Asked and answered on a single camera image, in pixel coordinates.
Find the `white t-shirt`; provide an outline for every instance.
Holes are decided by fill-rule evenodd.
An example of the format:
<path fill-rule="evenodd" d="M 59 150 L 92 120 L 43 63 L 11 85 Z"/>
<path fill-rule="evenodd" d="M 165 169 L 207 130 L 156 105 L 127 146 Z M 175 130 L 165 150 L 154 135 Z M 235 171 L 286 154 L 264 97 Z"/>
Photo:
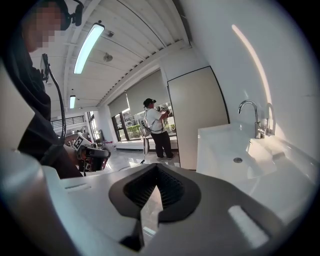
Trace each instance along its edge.
<path fill-rule="evenodd" d="M 161 134 L 166 131 L 164 128 L 165 126 L 163 124 L 163 121 L 159 120 L 161 116 L 162 113 L 156 111 L 154 108 L 148 108 L 146 110 L 146 120 L 153 134 Z"/>

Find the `black pants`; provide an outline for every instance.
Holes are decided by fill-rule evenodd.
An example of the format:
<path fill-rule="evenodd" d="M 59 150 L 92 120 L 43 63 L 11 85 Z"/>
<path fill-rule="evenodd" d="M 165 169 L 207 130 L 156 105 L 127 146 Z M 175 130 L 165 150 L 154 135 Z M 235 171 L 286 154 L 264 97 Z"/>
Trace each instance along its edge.
<path fill-rule="evenodd" d="M 155 143 L 155 152 L 158 158 L 163 158 L 164 152 L 167 158 L 172 158 L 174 156 L 171 152 L 170 137 L 167 131 L 162 133 L 152 133 L 151 136 Z"/>

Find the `chrome faucet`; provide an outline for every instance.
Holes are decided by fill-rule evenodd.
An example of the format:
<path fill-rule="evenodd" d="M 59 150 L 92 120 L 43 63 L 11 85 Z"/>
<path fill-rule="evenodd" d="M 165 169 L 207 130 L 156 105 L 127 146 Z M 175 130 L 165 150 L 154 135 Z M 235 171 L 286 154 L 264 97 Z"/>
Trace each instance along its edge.
<path fill-rule="evenodd" d="M 239 108 L 238 108 L 238 114 L 241 114 L 242 108 L 246 104 L 251 104 L 253 106 L 253 108 L 254 108 L 254 114 L 255 114 L 254 137 L 256 139 L 264 138 L 265 135 L 267 134 L 267 129 L 268 129 L 268 125 L 269 125 L 269 119 L 268 118 L 266 119 L 265 128 L 262 128 L 260 120 L 259 120 L 259 111 L 258 111 L 258 108 L 257 108 L 257 104 L 253 100 L 250 100 L 250 99 L 246 99 L 246 100 L 244 100 L 244 101 L 242 101 L 240 103 Z"/>

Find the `white sink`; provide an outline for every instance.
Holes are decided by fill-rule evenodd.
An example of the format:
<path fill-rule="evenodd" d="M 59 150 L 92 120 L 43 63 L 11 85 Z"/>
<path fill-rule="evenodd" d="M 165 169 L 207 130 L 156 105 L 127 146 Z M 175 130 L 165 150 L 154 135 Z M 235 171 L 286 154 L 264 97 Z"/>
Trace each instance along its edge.
<path fill-rule="evenodd" d="M 234 184 L 289 223 L 312 198 L 319 163 L 275 136 L 251 135 L 253 124 L 199 129 L 196 171 Z"/>

